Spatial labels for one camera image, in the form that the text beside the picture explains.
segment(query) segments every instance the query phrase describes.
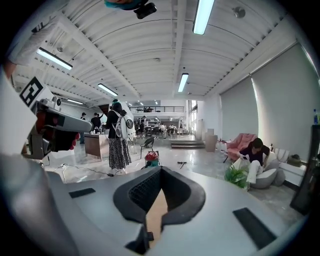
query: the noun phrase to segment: hammer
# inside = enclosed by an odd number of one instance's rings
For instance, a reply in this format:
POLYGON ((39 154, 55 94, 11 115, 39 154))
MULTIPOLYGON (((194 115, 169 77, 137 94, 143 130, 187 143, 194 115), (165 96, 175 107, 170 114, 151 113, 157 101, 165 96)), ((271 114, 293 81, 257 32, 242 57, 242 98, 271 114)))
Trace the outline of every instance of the hammer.
POLYGON ((181 164, 180 165, 180 168, 179 169, 181 169, 187 162, 177 162, 178 164, 181 164))

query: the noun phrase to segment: bottle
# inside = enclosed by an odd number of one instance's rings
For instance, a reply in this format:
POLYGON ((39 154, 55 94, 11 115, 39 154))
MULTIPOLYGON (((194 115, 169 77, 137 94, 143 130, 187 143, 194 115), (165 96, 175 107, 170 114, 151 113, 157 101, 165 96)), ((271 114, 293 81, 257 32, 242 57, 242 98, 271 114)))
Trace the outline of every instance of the bottle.
POLYGON ((316 109, 313 110, 313 122, 315 125, 318 124, 318 113, 316 109))

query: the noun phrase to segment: dark shirt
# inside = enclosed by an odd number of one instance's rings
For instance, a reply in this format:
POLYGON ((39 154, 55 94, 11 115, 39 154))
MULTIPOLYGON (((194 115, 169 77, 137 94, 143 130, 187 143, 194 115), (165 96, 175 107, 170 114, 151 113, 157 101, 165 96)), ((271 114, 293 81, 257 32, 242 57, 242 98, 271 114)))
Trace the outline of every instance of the dark shirt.
POLYGON ((249 143, 247 148, 240 151, 240 154, 242 154, 244 156, 249 155, 250 163, 252 163, 254 160, 258 160, 260 162, 261 166, 263 165, 263 153, 268 156, 270 153, 270 149, 267 146, 263 145, 261 150, 258 153, 253 154, 252 153, 252 142, 249 143))
POLYGON ((101 126, 100 118, 96 117, 96 116, 91 119, 91 123, 93 123, 93 128, 95 128, 95 127, 100 128, 100 126, 101 126))
POLYGON ((119 117, 117 116, 117 114, 114 111, 109 111, 107 119, 106 119, 106 124, 105 124, 105 128, 109 129, 109 136, 108 136, 109 139, 119 139, 120 138, 116 135, 116 130, 114 129, 114 127, 116 127, 116 125, 117 125, 118 119, 119 119, 119 117))

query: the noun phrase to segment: floral skirt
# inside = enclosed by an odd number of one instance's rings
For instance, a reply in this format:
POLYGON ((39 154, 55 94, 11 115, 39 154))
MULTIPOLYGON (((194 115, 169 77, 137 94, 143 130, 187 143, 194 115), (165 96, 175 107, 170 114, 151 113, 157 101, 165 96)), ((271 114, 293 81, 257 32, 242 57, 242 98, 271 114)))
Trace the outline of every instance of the floral skirt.
POLYGON ((122 169, 131 163, 130 151, 126 139, 109 138, 109 166, 122 169))

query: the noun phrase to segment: gray tile floor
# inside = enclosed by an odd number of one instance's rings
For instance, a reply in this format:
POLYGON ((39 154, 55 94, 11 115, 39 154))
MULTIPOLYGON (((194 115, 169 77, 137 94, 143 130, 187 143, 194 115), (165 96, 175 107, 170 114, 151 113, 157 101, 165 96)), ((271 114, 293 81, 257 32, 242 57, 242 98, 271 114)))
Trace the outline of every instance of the gray tile floor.
MULTIPOLYGON (((148 151, 145 149, 142 152, 142 159, 140 159, 139 146, 145 139, 139 138, 135 147, 133 145, 130 146, 132 163, 126 168, 128 173, 140 170, 145 165, 144 156, 148 151)), ((192 139, 193 136, 190 135, 180 135, 177 138, 177 140, 192 139)), ((178 161, 185 161, 187 164, 182 167, 183 170, 221 180, 224 180, 225 171, 232 164, 229 160, 223 163, 226 157, 224 153, 219 151, 212 153, 206 152, 205 149, 171 149, 169 139, 156 139, 153 149, 159 151, 161 165, 167 166, 171 170, 179 169, 180 165, 177 164, 178 161)), ((104 178, 112 179, 112 177, 105 175, 111 172, 108 156, 106 155, 102 162, 95 156, 88 155, 86 157, 85 147, 80 144, 77 144, 75 147, 74 155, 62 156, 60 158, 51 156, 50 165, 47 158, 44 159, 43 163, 47 171, 57 172, 66 183, 104 178), (66 168, 59 167, 62 164, 66 164, 66 168)), ((302 217, 301 214, 290 207, 290 202, 295 192, 284 185, 280 187, 272 185, 266 189, 251 188, 249 193, 278 213, 289 226, 302 217)))

